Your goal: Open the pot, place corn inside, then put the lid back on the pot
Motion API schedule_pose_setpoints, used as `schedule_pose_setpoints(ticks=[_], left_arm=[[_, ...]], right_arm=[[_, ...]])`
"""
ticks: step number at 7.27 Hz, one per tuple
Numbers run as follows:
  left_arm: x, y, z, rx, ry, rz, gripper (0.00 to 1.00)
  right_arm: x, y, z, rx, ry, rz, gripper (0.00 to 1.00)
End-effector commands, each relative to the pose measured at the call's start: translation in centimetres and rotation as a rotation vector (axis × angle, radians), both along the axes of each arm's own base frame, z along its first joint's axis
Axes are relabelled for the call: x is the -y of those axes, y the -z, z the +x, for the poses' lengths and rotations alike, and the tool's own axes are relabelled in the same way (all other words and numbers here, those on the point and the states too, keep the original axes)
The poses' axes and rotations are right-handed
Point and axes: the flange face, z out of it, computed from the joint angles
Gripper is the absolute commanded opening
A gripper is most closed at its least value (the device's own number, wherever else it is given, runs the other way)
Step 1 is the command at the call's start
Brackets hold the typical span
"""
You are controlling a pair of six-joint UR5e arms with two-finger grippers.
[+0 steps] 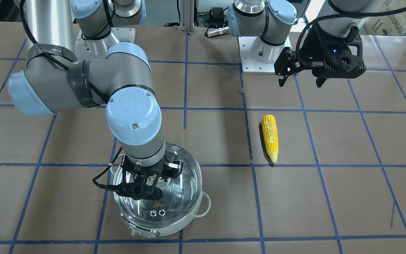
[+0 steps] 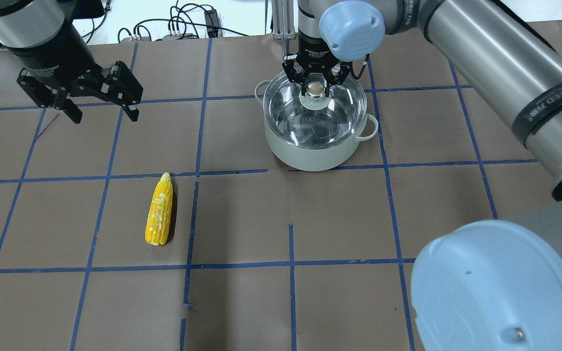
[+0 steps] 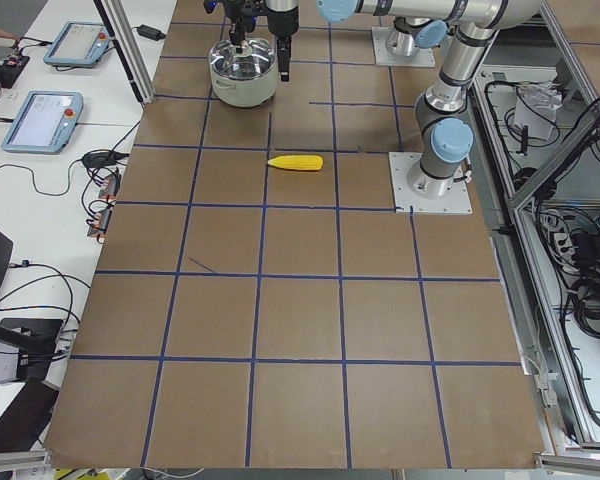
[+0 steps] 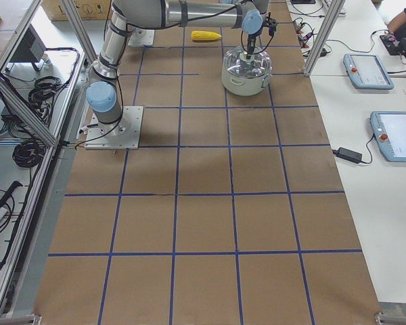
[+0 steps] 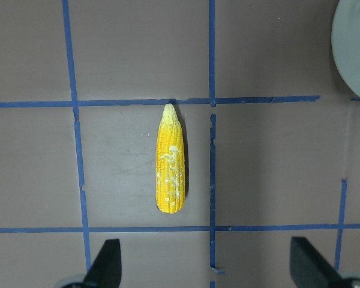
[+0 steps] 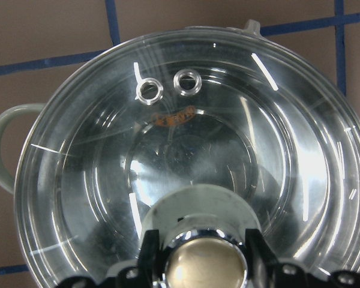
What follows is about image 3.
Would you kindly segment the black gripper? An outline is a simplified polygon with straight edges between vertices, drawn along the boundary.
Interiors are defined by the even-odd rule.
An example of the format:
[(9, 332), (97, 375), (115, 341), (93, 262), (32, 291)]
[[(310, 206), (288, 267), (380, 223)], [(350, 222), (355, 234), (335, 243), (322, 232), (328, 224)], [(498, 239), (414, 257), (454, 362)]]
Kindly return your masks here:
[(231, 20), (231, 44), (237, 51), (242, 51), (246, 32), (243, 21), (254, 17), (254, 4), (251, 0), (224, 0), (223, 5), (226, 17)]
[(266, 0), (265, 13), (269, 32), (276, 36), (280, 80), (290, 80), (292, 37), (299, 28), (298, 0)]

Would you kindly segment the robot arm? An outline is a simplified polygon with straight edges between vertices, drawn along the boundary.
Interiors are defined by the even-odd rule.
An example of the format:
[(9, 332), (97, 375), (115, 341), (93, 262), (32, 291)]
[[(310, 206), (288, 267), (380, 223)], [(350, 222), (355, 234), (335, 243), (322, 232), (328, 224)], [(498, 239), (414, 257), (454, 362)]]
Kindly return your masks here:
[[(224, 15), (230, 20), (231, 44), (241, 52), (246, 46), (246, 33), (255, 28), (258, 17), (267, 18), (269, 32), (275, 37), (280, 58), (291, 57), (292, 36), (299, 29), (298, 1), (221, 1)], [(342, 22), (362, 12), (362, 1), (316, 1), (321, 16), (328, 22)], [(445, 20), (424, 19), (420, 23), (395, 14), (394, 29), (412, 38), (417, 48), (437, 46), (447, 32)]]
[(522, 24), (538, 13), (540, 1), (516, 0), (397, 0), (318, 1), (321, 16), (343, 22), (355, 14), (391, 15), (404, 20), (422, 19), (412, 28), (417, 38), (434, 27), (456, 26), (438, 78), (415, 104), (424, 152), (407, 175), (409, 188), (428, 199), (443, 197), (454, 183), (458, 165), (473, 145), (473, 132), (457, 118), (466, 92), (499, 31)]

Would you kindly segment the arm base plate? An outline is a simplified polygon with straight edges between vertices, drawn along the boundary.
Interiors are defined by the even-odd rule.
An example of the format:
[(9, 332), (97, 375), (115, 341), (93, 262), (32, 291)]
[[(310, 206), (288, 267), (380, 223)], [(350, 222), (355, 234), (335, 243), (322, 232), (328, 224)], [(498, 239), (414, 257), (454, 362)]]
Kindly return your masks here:
[(417, 47), (413, 37), (406, 33), (393, 27), (373, 27), (371, 35), (377, 65), (414, 68), (435, 66), (433, 50)]
[(473, 213), (467, 181), (460, 166), (452, 177), (438, 180), (421, 170), (419, 152), (390, 152), (388, 156), (397, 213)]

